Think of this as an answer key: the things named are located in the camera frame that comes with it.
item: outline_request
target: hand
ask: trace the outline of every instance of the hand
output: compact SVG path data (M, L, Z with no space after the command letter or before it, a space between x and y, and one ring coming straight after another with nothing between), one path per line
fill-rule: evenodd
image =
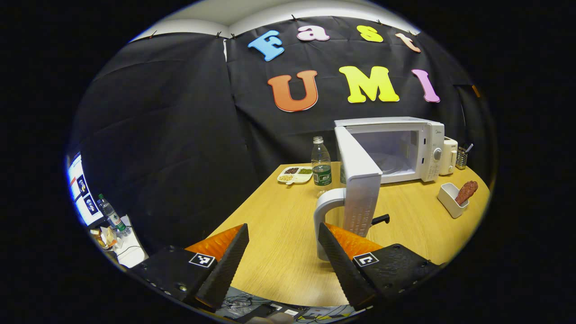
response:
M283 312L277 312L267 318L253 317L250 321L246 322L246 324L291 324L293 321L293 316Z

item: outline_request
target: metal utensil cup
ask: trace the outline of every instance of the metal utensil cup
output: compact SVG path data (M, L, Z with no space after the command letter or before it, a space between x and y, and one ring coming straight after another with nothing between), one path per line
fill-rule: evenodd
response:
M468 153L466 150L459 146L458 152L456 153L456 167L460 170L466 169L466 162L468 161Z

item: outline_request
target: foam letter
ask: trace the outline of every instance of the foam letter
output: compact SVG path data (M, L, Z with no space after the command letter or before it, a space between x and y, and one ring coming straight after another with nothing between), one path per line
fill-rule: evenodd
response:
M420 48L414 46L410 38L404 36L401 33L397 33L396 36L399 37L404 42L404 44L406 44L406 46L408 46L411 50L415 51L416 53L420 53Z
M329 40L330 36L326 35L324 28L320 26L304 26L298 28L298 33L296 37L300 40Z
M357 26L356 29L361 33L360 36L369 42L382 43L384 40L382 36L378 35L378 31L370 26Z
M366 97L362 95L360 88L364 90L364 93L372 101L376 100L378 89L380 89L378 99L381 101L400 100L392 88L392 83L390 83L388 69L383 66L373 66L370 72L370 78L355 66L343 66L339 71L348 79L348 86L350 87L348 102L363 103L366 101Z
M422 84L422 88L424 88L424 100L429 103L439 103L440 97L436 95L430 80L428 80L428 72L423 70L412 70L412 73L416 74L418 80L420 80L420 84Z
M280 34L278 31L268 31L264 35L251 41L250 44L248 44L248 47L254 47L255 49L259 50L262 54L264 54L264 60L270 61L284 52L283 47L274 46L282 45L280 38L275 37L278 34Z
M288 81L292 79L291 76L277 76L268 80L268 84L272 86L276 106L280 108L280 110L294 112L306 110L315 105L318 101L318 90L316 89L314 76L317 74L314 70L302 71L296 74L296 76L304 82L306 96L302 100L294 100L290 95Z

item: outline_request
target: black cloth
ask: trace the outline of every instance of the black cloth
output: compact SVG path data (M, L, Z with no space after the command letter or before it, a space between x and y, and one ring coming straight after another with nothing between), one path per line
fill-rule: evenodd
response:
M297 38L298 28L306 25L323 27L330 36L327 41L302 41ZM358 25L370 26L384 38L381 43L369 42L360 36ZM248 44L270 30L280 34L283 53L266 62L264 55ZM396 33L412 39L420 48L416 53L408 48ZM445 125L445 135L459 144L474 142L469 163L487 181L489 173L485 164L492 147L481 139L485 136L484 120L466 120L465 111L478 109L479 103L461 99L456 85L467 86L473 82L467 73L445 50L425 33L414 36L394 27L376 22L344 17L308 17L298 21L287 20L247 31L226 41L228 71L238 119L252 162L262 181L283 163L307 163L312 151L312 138L323 136L330 156L336 160L337 143L334 120L412 116L434 120ZM364 103L349 103L347 78L339 72L342 66L355 66L370 76L373 66L389 70L389 78L398 102L366 99ZM424 90L412 69L428 72L428 78L439 103L424 100ZM296 74L315 70L318 90L317 103L308 110L284 112L274 103L270 78L290 75L290 93L293 99L305 96L302 79Z
M207 237L257 188L223 38L174 33L122 48L96 75L70 138L86 181L149 254Z

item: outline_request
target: microwave control knob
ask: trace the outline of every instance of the microwave control knob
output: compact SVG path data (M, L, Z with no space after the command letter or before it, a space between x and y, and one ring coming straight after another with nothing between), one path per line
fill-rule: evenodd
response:
M442 150L441 149L435 149L434 150L434 159L439 160L441 156L442 156Z

